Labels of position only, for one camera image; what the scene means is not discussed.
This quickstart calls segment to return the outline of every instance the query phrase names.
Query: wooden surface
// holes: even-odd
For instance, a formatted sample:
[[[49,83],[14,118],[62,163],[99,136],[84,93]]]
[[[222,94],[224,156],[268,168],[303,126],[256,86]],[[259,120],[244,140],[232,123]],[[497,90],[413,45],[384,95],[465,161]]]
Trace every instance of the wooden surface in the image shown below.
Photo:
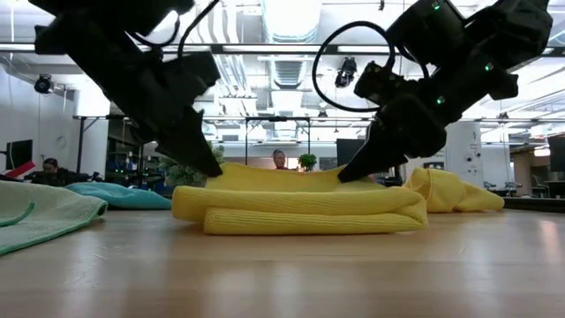
[[[564,317],[565,215],[435,215],[427,231],[207,237],[113,212],[0,257],[0,317]]]

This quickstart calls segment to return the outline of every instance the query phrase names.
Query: mint green cloth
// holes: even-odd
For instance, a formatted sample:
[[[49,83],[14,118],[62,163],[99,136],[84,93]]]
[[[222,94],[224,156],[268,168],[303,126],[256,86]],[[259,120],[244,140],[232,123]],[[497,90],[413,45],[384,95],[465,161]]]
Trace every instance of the mint green cloth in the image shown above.
[[[0,181],[0,255],[75,231],[107,206],[63,188]]]

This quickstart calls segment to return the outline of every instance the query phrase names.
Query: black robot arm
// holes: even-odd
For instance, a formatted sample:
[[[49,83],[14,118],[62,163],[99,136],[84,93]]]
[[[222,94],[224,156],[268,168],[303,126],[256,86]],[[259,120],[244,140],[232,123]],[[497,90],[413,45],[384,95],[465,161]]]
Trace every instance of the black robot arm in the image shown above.
[[[343,182],[428,157],[446,143],[445,127],[486,95],[494,100],[518,94],[510,69],[540,56],[553,19],[547,0],[500,0],[465,19],[449,0],[419,0],[384,31],[370,22],[353,22],[332,34],[313,63],[313,83],[325,102],[341,110],[374,111],[365,145],[342,170]],[[325,46],[341,32],[370,27],[388,42],[386,65],[371,62],[355,94],[374,102],[352,109],[329,100],[318,88],[316,68]],[[393,73],[395,48],[422,67],[424,78],[406,80]],[[436,67],[429,75],[427,65]]]
[[[140,141],[157,140],[157,151],[208,176],[222,174],[201,130],[202,113],[192,107],[220,78],[211,53],[183,55],[181,50],[177,59],[163,62],[162,45],[141,51],[130,38],[143,39],[172,10],[189,11],[193,0],[30,3],[55,15],[49,26],[35,28],[37,54],[67,54],[132,120]]]

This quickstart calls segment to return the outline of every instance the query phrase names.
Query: yellow cloth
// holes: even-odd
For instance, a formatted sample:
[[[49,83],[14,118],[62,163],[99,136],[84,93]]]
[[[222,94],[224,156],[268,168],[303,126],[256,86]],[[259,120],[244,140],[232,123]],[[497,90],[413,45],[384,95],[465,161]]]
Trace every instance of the yellow cloth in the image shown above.
[[[414,231],[428,212],[501,209],[504,200],[440,170],[416,169],[403,187],[370,179],[342,184],[340,169],[263,170],[236,163],[206,188],[179,186],[173,216],[207,234],[368,234]]]

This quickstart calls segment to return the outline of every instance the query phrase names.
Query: potted plant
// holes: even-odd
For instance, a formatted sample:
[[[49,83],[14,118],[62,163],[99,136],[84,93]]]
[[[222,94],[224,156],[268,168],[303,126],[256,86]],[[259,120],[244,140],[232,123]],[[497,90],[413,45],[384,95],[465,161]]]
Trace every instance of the potted plant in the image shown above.
[[[305,171],[312,171],[316,163],[316,155],[313,154],[303,154],[298,158],[298,164]]]
[[[208,142],[212,148],[215,160],[218,163],[223,163],[223,147],[214,148],[212,142]],[[194,169],[191,166],[186,166],[178,163],[176,160],[162,157],[159,162],[159,169],[166,172],[166,182],[170,186],[198,186],[203,187],[206,185],[206,176]]]

